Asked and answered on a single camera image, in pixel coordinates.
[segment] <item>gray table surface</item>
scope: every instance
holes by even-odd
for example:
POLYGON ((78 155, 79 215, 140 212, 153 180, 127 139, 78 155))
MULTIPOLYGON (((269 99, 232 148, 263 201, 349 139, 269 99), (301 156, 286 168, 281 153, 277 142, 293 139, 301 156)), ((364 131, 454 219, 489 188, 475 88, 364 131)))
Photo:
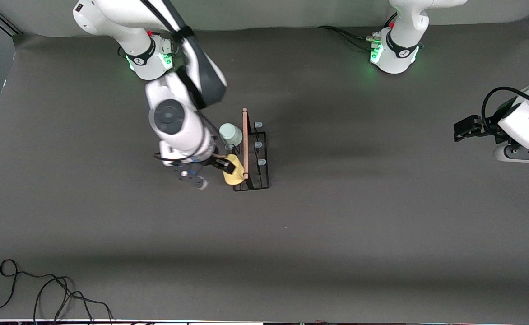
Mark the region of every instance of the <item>gray table surface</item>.
MULTIPOLYGON (((271 189, 208 170, 199 191, 154 160, 145 82, 112 39, 23 37, 0 97, 0 261, 69 275, 118 318, 529 324, 529 164, 452 140, 489 90, 529 84, 529 20, 431 27, 401 75, 320 29, 199 39, 229 82, 205 113, 264 123, 271 189)), ((31 317, 42 283, 19 280, 0 317, 31 317)))

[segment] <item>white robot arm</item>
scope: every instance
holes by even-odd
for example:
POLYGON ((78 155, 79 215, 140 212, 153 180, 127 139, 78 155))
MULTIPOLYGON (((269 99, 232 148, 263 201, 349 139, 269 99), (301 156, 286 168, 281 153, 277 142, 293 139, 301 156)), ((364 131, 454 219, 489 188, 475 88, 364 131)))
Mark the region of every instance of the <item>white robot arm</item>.
POLYGON ((394 27, 385 26, 373 33, 381 42, 374 49, 370 62, 389 74, 400 74, 415 61, 418 44, 429 27, 427 9, 451 8, 467 0, 389 0, 397 10, 394 27))
POLYGON ((495 88, 485 97, 481 116, 471 115, 454 125, 455 142, 487 135, 493 135, 496 144, 501 144, 494 151, 498 160, 529 162, 529 86, 522 91, 511 87, 495 88), (493 116, 487 117, 487 102, 500 90, 512 91, 517 97, 502 104, 493 116))
POLYGON ((169 0, 79 0, 73 15, 88 33, 116 39, 137 76, 151 80, 148 120, 161 140, 159 160, 232 172, 226 160, 214 158, 216 146, 199 111, 222 100, 227 81, 169 0), (171 42, 145 28, 169 31, 186 63, 174 66, 171 42))

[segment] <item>black metal rack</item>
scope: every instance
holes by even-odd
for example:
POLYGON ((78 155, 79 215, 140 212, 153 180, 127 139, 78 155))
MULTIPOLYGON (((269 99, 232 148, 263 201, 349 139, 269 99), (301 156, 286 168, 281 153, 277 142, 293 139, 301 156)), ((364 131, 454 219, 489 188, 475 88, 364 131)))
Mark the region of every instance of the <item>black metal rack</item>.
MULTIPOLYGON (((243 125, 243 129, 247 129, 247 137, 243 139, 246 141, 245 148, 248 148, 248 152, 242 152, 242 155, 249 155, 248 165, 256 166, 257 173, 251 173, 254 171, 253 168, 245 167, 245 179, 242 183, 233 186, 233 191, 254 191, 264 190, 270 187, 269 177, 269 157, 268 157, 268 142, 266 132, 259 131, 262 127, 261 122, 254 122, 251 124, 248 117, 248 111, 243 110, 243 114, 246 113, 246 125, 243 125)), ((234 146, 231 148, 233 153, 240 153, 240 148, 234 146)))

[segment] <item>wooden dowel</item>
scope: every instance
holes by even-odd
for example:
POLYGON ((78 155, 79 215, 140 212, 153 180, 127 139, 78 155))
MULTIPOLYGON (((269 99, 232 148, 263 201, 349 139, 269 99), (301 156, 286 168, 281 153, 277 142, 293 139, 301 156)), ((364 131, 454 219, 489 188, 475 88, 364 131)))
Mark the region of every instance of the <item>wooden dowel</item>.
POLYGON ((242 167, 244 167, 243 176, 244 179, 248 179, 248 109, 246 107, 242 109, 242 142, 242 159, 244 160, 242 163, 242 167))

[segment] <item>black cable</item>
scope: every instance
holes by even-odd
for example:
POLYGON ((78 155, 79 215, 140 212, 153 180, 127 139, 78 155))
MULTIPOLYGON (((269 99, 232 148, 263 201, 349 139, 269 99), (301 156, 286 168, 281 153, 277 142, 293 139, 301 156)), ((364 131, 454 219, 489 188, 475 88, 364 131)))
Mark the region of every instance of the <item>black cable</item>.
POLYGON ((333 26, 319 26, 317 28, 321 28, 321 29, 329 29, 331 31, 335 31, 337 32, 339 35, 341 35, 341 37, 343 37, 343 39, 345 39, 345 41, 347 41, 349 44, 355 46, 356 48, 358 48, 359 50, 368 50, 367 48, 363 47, 363 46, 360 46, 358 45, 357 43, 354 43, 352 39, 349 39, 349 35, 351 35, 350 37, 353 37, 355 39, 363 39, 364 40, 364 37, 358 37, 357 35, 354 35, 354 34, 351 34, 347 31, 344 31, 338 27, 333 27, 333 26))
POLYGON ((322 25, 322 26, 319 26, 317 28, 330 29, 331 31, 336 31, 337 33, 343 33, 343 34, 347 35, 348 37, 351 37, 351 38, 354 38, 354 39, 360 39, 362 41, 365 41, 365 37, 362 37, 362 36, 359 36, 359 35, 355 35, 355 34, 353 34, 351 32, 345 31, 345 29, 342 29, 342 28, 339 28, 339 27, 329 26, 329 25, 322 25))
POLYGON ((178 54, 178 51, 180 51, 180 45, 172 40, 170 40, 170 44, 172 45, 172 56, 175 56, 178 54))
POLYGON ((56 313, 56 316, 54 316, 55 323, 58 317, 60 316, 61 312, 64 310, 64 307, 66 306, 66 304, 68 304, 72 299, 81 300, 84 303, 84 308, 86 309, 86 313, 91 321, 93 321, 94 318, 92 317, 92 314, 90 313, 90 309, 88 308, 88 302, 93 303, 93 304, 103 305, 104 307, 106 307, 108 318, 110 319, 110 323, 112 323, 112 319, 114 318, 114 316, 112 316, 112 311, 110 310, 110 308, 108 308, 108 305, 101 301, 96 301, 96 300, 85 298, 85 296, 80 291, 74 291, 74 292, 70 291, 70 289, 68 288, 68 280, 70 280, 70 282, 72 280, 68 276, 55 276, 54 274, 51 274, 51 273, 44 274, 44 275, 35 275, 35 274, 31 274, 26 271, 19 271, 18 264, 12 259, 5 259, 4 261, 2 261, 2 263, 0 264, 0 274, 2 274, 2 276, 5 276, 7 278, 11 278, 12 276, 14 278, 12 282, 12 286, 11 286, 10 296, 8 297, 6 302, 4 302, 3 305, 0 306, 0 309, 4 308, 14 296, 15 283, 17 282, 19 274, 25 274, 27 276, 30 276, 31 278, 45 278, 46 276, 52 277, 52 279, 48 280, 48 282, 46 282, 42 286, 42 288, 40 289, 40 292, 38 292, 38 295, 36 296, 36 302, 34 304, 34 312, 33 312, 34 324, 36 324, 36 311, 38 308, 38 304, 40 302, 40 298, 42 296, 42 292, 46 288, 46 286, 48 286, 48 284, 51 284, 52 282, 56 282, 64 290, 64 298, 62 299, 62 303, 60 304, 60 307, 58 308, 58 312, 56 313), (6 272, 4 272, 4 267, 8 262, 12 263, 12 265, 14 266, 13 274, 6 274, 6 272))
POLYGON ((197 111, 197 113, 198 113, 198 115, 200 116, 200 118, 203 119, 206 123, 208 123, 208 124, 210 125, 210 127, 213 128, 213 130, 214 130, 217 134, 220 133, 220 131, 219 131, 219 129, 217 128, 217 126, 214 125, 214 123, 213 123, 211 120, 209 120, 209 118, 206 117, 206 116, 202 113, 202 111, 197 111))
POLYGON ((487 109, 487 102, 489 101, 489 98, 491 98, 491 96, 494 94, 494 93, 497 93, 498 91, 500 90, 507 90, 507 91, 510 91, 512 93, 515 93, 516 95, 518 96, 521 96, 525 99, 527 99, 529 101, 529 95, 524 93, 523 91, 520 91, 520 90, 517 90, 515 88, 512 88, 512 87, 497 87, 495 88, 494 90, 490 91, 487 96, 485 96, 485 99, 483 100, 483 104, 481 105, 481 120, 483 121, 483 124, 485 126, 487 126, 487 130, 489 130, 489 133, 492 134, 493 136, 495 137, 499 137, 499 135, 497 135, 497 132, 495 132, 493 129, 491 129, 488 121, 487 121, 487 117, 485 115, 485 110, 487 109))
POLYGON ((118 46, 118 50, 116 50, 116 54, 118 54, 119 57, 124 58, 122 54, 120 54, 120 50, 122 50, 122 46, 118 46))
POLYGON ((166 27, 166 29, 171 34, 176 33, 176 31, 172 28, 168 20, 166 20, 166 18, 158 11, 158 9, 156 9, 155 6, 153 6, 153 4, 148 2, 148 0, 140 0, 140 2, 142 2, 142 4, 144 4, 146 8, 148 8, 154 14, 154 16, 157 17, 158 20, 160 20, 160 22, 164 25, 164 27, 166 27))
POLYGON ((397 12, 395 12, 394 14, 391 15, 391 17, 389 17, 389 19, 386 21, 386 23, 383 25, 383 27, 388 27, 389 24, 391 23, 391 21, 393 21, 393 19, 397 17, 397 12))

